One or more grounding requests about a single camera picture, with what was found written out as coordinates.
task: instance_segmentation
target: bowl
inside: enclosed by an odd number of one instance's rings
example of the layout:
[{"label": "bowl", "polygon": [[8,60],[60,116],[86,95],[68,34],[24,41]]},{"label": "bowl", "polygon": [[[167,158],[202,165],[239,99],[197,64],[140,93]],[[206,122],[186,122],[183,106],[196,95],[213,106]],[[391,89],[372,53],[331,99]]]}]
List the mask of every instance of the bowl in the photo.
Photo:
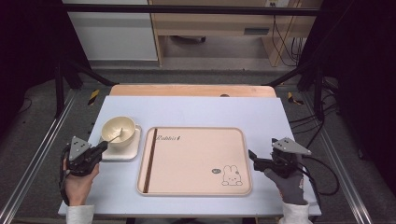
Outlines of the bowl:
[{"label": "bowl", "polygon": [[136,124],[128,117],[115,117],[108,120],[102,128],[102,139],[109,142],[112,148],[124,149],[128,147],[134,138]]}]

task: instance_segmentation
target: cartoon rabbit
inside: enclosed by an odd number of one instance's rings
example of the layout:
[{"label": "cartoon rabbit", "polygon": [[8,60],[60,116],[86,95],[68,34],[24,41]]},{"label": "cartoon rabbit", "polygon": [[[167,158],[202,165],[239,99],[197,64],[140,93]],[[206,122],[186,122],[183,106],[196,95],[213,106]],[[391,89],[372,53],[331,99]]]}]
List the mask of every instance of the cartoon rabbit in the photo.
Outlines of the cartoon rabbit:
[{"label": "cartoon rabbit", "polygon": [[224,166],[224,177],[222,185],[224,186],[240,186],[242,185],[241,175],[238,172],[238,168],[233,165]]}]

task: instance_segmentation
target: gray glove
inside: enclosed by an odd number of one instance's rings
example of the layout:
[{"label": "gray glove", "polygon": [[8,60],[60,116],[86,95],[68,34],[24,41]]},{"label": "gray glove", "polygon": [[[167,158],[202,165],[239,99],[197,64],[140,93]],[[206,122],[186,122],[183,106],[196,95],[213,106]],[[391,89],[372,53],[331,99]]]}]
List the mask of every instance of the gray glove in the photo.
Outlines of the gray glove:
[{"label": "gray glove", "polygon": [[[297,155],[297,161],[301,161],[301,155]],[[284,203],[306,205],[304,200],[304,179],[300,171],[295,171],[288,178],[278,176],[273,170],[266,169],[264,174],[275,182]]]}]

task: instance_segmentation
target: tray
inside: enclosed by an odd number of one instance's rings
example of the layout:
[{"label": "tray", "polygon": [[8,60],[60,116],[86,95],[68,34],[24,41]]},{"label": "tray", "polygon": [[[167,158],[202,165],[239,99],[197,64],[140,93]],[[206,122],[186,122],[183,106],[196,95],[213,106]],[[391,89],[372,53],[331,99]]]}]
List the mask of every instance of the tray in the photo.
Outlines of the tray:
[{"label": "tray", "polygon": [[109,144],[107,150],[102,154],[102,161],[130,161],[133,159],[137,154],[137,150],[139,149],[141,133],[142,128],[139,125],[136,125],[134,139],[124,150],[112,148]]},{"label": "tray", "polygon": [[148,130],[137,189],[144,195],[245,195],[248,151],[237,128]]}]

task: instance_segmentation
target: white table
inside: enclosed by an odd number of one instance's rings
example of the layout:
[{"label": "white table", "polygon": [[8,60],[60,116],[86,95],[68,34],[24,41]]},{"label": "white table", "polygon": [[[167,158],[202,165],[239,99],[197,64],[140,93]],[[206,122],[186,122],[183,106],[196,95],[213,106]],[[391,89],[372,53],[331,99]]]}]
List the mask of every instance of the white table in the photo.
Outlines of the white table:
[{"label": "white table", "polygon": [[[137,156],[129,162],[101,162],[87,204],[95,214],[108,217],[273,217],[282,216],[276,185],[249,161],[252,191],[246,196],[143,196],[136,190],[146,132],[155,126],[236,127],[245,135],[247,148],[261,158],[271,158],[271,139],[293,138],[283,105],[278,98],[107,96],[89,142],[99,142],[105,122],[129,116],[142,127]],[[308,178],[304,197],[309,214],[321,212]],[[59,214],[64,215],[62,203]]]}]

